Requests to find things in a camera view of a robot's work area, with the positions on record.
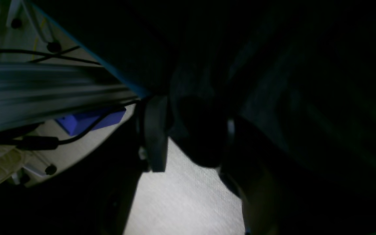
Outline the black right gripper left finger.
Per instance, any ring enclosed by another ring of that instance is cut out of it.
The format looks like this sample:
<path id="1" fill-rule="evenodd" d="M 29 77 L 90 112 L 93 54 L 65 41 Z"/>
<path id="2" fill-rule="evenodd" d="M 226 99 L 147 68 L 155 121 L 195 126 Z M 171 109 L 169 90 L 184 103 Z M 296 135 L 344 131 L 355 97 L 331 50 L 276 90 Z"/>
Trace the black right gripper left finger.
<path id="1" fill-rule="evenodd" d="M 164 172 L 168 98 L 133 115 L 82 160 L 30 188 L 0 189 L 0 235 L 121 235 L 144 172 Z"/>

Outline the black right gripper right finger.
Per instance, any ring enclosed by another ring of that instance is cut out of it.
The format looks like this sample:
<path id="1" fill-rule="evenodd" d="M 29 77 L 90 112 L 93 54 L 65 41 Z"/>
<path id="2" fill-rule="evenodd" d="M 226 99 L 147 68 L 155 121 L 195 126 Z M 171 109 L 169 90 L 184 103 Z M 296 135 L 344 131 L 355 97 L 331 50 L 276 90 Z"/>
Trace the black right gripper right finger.
<path id="1" fill-rule="evenodd" d="M 224 123 L 219 176 L 247 235 L 376 235 L 375 199 L 304 169 L 243 118 Z"/>

